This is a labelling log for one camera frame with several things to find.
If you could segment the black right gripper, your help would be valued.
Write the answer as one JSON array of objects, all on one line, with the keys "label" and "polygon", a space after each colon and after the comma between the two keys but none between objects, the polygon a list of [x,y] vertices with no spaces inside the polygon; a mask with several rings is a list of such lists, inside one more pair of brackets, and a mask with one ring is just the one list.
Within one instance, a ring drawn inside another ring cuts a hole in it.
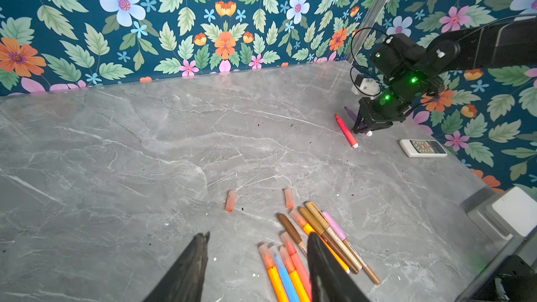
[{"label": "black right gripper", "polygon": [[354,134],[390,128],[395,122],[403,122],[411,113],[413,107],[400,99],[386,99],[378,96],[375,99],[361,98],[357,119],[352,128]]}]

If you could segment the translucent pink pen cap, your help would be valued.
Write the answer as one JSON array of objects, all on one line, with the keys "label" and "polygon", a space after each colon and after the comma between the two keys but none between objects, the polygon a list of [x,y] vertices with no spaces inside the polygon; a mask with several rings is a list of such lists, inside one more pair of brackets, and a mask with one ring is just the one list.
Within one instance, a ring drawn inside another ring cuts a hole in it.
[{"label": "translucent pink pen cap", "polygon": [[228,213],[233,213],[236,203],[236,190],[229,190],[227,194],[225,211]]}]

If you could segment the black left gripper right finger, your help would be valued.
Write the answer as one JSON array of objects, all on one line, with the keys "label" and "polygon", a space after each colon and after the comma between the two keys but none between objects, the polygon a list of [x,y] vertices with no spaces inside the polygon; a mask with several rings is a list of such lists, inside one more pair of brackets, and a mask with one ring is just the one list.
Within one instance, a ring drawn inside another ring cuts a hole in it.
[{"label": "black left gripper right finger", "polygon": [[307,257],[312,301],[369,302],[316,233],[308,237]]}]

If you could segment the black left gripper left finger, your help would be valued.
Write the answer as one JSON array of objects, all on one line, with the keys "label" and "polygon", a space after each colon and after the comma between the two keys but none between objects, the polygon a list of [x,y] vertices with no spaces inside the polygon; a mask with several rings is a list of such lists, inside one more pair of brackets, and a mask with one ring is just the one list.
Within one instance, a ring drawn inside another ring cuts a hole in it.
[{"label": "black left gripper left finger", "polygon": [[209,232],[196,234],[143,302],[200,302],[208,264],[209,240]]}]

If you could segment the pink red highlighter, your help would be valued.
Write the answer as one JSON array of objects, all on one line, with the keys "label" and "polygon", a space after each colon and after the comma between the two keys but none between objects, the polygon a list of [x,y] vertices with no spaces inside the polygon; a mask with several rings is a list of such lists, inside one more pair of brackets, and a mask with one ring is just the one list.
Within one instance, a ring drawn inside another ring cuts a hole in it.
[{"label": "pink red highlighter", "polygon": [[342,133],[344,134],[345,138],[348,140],[349,144],[351,145],[351,147],[354,149],[358,148],[359,144],[357,143],[355,137],[352,135],[349,128],[346,126],[343,119],[338,114],[335,114],[335,119]]}]

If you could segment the purple highlighter pen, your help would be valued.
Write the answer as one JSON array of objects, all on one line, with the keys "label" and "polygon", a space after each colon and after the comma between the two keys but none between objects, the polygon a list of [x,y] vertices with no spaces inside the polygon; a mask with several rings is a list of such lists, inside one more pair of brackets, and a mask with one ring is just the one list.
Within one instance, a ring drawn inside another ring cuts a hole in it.
[{"label": "purple highlighter pen", "polygon": [[351,118],[351,120],[353,122],[356,122],[357,121],[357,114],[354,111],[350,110],[348,107],[345,107],[344,109],[345,109],[346,113],[348,114],[348,116]]}]

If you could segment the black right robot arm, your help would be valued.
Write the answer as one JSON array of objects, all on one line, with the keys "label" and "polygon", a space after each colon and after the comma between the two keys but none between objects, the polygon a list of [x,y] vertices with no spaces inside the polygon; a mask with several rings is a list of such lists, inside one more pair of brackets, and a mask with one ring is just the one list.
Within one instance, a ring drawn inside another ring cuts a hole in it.
[{"label": "black right robot arm", "polygon": [[[405,34],[388,35],[370,56],[384,75],[385,91],[359,101],[353,134],[368,134],[403,122],[422,95],[440,96],[441,74],[468,69],[498,69],[536,65],[536,13],[510,16],[481,27],[446,32],[428,46]],[[353,280],[337,267],[329,242],[331,233],[313,233],[307,243],[313,301],[370,301]]]}]

